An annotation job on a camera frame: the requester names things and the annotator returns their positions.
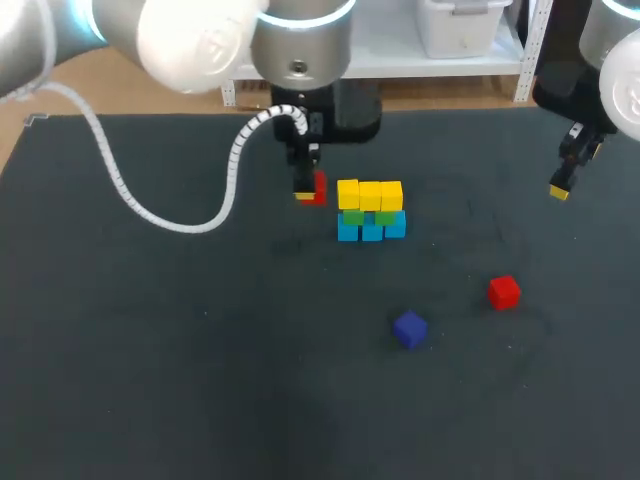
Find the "red block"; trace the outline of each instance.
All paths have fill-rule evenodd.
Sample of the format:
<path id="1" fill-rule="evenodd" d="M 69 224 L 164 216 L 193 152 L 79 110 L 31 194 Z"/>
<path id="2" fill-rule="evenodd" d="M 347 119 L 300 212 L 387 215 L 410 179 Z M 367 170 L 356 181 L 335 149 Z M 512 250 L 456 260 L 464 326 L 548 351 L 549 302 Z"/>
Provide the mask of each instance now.
<path id="1" fill-rule="evenodd" d="M 319 207 L 327 206 L 327 176 L 322 170 L 314 172 L 316 195 L 313 200 L 301 200 L 302 205 L 316 205 Z"/>
<path id="2" fill-rule="evenodd" d="M 521 294 L 520 287 L 511 275 L 494 278 L 489 284 L 489 300 L 496 310 L 515 307 Z"/>

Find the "wooden floor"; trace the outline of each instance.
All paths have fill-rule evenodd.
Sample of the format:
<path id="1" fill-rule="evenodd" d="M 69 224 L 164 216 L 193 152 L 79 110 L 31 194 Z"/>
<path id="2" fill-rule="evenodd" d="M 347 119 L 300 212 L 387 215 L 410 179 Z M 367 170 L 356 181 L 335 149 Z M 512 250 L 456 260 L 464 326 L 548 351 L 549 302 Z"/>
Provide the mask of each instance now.
<path id="1" fill-rule="evenodd" d="M 173 93 L 152 81 L 111 49 L 95 51 L 58 67 L 53 79 L 76 89 L 98 113 L 233 113 L 269 105 L 261 82 L 244 82 L 239 108 L 225 108 L 219 92 L 203 96 Z M 385 110 L 509 108 L 516 77 L 464 77 L 379 82 Z M 24 119 L 32 113 L 77 115 L 65 98 L 40 92 L 33 99 L 0 105 L 0 171 Z"/>

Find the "block stack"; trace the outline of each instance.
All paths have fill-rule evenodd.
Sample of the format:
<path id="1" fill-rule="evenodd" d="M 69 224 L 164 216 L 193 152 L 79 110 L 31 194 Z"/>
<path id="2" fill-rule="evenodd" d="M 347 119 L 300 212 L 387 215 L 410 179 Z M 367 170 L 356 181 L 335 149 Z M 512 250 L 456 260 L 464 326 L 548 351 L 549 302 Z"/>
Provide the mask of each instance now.
<path id="1" fill-rule="evenodd" d="M 401 182 L 338 180 L 338 241 L 404 238 L 407 218 Z"/>

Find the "shelf leg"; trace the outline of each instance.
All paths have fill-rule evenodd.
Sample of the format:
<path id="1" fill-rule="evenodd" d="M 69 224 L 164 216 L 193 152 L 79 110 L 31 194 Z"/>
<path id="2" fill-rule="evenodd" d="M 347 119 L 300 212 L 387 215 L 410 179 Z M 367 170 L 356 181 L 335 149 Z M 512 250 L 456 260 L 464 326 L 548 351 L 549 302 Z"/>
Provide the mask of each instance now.
<path id="1" fill-rule="evenodd" d="M 529 35 L 527 36 L 527 45 L 524 48 L 522 70 L 520 71 L 518 88 L 513 98 L 514 102 L 529 101 L 531 88 L 535 80 L 536 67 L 540 59 L 542 42 L 544 41 L 551 7 L 553 6 L 553 0 L 530 1 L 535 2 L 535 10 L 533 11 L 533 18 L 529 20 Z"/>

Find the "red cube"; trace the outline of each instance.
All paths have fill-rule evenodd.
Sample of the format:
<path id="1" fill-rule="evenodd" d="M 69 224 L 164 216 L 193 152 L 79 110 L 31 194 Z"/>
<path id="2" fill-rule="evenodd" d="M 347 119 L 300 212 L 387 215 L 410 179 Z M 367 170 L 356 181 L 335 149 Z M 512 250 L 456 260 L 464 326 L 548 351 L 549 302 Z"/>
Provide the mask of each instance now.
<path id="1" fill-rule="evenodd" d="M 496 310 L 506 310 L 518 305 L 520 287 L 511 275 L 494 278 L 489 284 L 489 300 Z"/>

